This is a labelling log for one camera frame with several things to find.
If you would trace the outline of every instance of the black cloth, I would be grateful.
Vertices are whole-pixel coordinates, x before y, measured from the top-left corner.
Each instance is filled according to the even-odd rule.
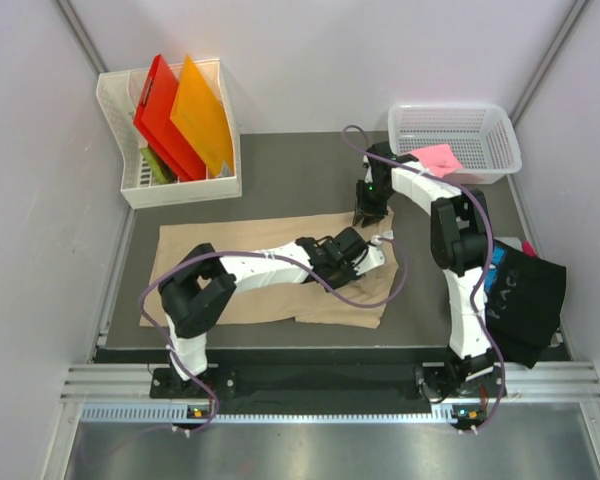
[[[560,326],[567,269],[496,243],[504,255],[488,295],[487,328],[505,360],[531,368]]]

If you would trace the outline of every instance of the orange folder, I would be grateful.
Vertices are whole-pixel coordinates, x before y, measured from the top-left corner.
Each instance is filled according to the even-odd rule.
[[[169,118],[177,91],[178,79],[158,55],[149,69],[133,124],[181,181],[203,180],[206,165]]]
[[[189,55],[184,59],[171,122],[207,164],[211,176],[234,174],[233,143],[224,107]]]

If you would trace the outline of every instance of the pink cloth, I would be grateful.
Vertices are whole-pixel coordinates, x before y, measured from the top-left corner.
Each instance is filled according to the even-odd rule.
[[[451,146],[446,143],[416,148],[409,153],[420,160],[423,167],[439,178],[462,168],[462,164],[453,154]]]

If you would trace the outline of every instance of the metal floor panel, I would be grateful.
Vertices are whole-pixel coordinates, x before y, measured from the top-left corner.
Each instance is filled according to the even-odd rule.
[[[96,461],[146,425],[81,424]],[[445,425],[216,425],[187,440],[152,431],[96,468],[74,452],[66,480],[596,480],[578,405],[504,405],[478,437]]]

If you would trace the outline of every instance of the white mesh basket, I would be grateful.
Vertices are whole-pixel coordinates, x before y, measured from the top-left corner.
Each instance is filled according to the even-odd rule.
[[[511,121],[497,105],[394,105],[389,143],[397,155],[448,143],[463,167],[445,178],[490,184],[520,170],[520,147]]]
[[[195,63],[227,114],[233,142],[234,176],[158,184],[153,179],[149,165],[140,154],[140,147],[146,146],[147,141],[133,126],[133,115],[149,69],[103,73],[98,79],[96,97],[122,152],[124,168],[120,191],[132,208],[175,205],[242,195],[240,134],[224,84],[220,61],[205,60]],[[171,65],[171,70],[176,77],[180,77],[182,65]]]

